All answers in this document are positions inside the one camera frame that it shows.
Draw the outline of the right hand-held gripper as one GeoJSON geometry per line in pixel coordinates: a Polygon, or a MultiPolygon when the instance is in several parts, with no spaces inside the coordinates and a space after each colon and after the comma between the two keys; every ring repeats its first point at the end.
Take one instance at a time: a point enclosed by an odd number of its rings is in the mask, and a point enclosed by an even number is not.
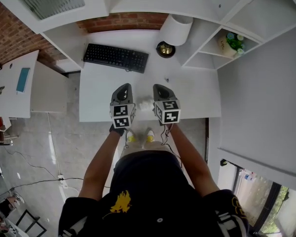
{"type": "Polygon", "coordinates": [[[181,117],[180,102],[173,90],[160,84],[153,85],[154,114],[162,125],[178,123],[181,117]]]}

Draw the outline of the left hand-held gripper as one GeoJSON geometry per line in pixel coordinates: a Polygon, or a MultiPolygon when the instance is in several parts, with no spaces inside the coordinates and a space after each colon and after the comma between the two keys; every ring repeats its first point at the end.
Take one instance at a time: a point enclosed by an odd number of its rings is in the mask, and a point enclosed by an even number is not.
{"type": "Polygon", "coordinates": [[[114,128],[129,129],[135,114],[132,86],[129,83],[123,84],[111,96],[110,115],[114,128]]]}

